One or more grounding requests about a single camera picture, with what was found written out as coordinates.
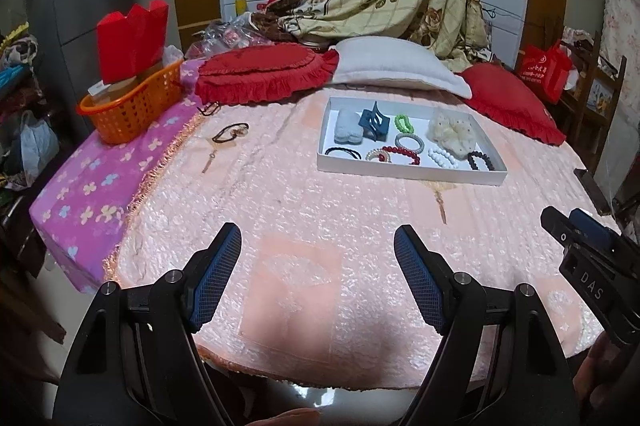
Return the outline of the right hand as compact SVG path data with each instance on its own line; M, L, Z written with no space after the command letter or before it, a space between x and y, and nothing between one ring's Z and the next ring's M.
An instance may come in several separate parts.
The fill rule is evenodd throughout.
M639 347L620 349L603 332L573 380L579 425L639 424Z

